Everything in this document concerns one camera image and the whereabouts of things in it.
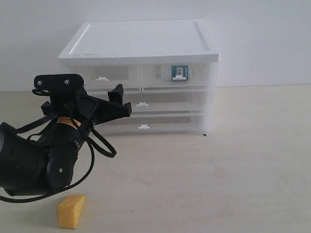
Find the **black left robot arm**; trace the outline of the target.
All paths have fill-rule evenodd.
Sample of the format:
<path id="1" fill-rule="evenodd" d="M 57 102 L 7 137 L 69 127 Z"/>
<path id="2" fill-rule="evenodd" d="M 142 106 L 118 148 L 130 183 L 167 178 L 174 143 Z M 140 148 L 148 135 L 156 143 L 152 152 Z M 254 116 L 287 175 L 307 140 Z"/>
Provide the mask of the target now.
<path id="1" fill-rule="evenodd" d="M 36 87 L 33 93 L 50 98 L 41 107 L 42 118 L 18 129 L 0 125 L 0 186 L 7 193 L 2 201 L 32 202 L 74 188 L 83 145 L 91 155 L 116 156 L 95 126 L 132 112 L 131 104 L 123 102 L 121 84 L 108 92 L 108 100 L 90 96 L 82 86 Z"/>

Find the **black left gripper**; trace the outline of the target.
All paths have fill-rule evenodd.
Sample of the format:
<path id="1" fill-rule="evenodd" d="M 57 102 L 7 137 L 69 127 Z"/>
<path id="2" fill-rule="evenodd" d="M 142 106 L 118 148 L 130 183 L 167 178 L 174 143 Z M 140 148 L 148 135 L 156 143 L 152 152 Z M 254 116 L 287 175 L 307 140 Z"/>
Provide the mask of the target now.
<path id="1" fill-rule="evenodd" d="M 132 105 L 130 102 L 123 103 L 123 85 L 118 84 L 107 94 L 108 99 L 104 100 L 90 96 L 83 88 L 76 92 L 41 93 L 50 98 L 50 102 L 44 103 L 41 109 L 46 116 L 68 117 L 94 125 L 130 117 Z"/>

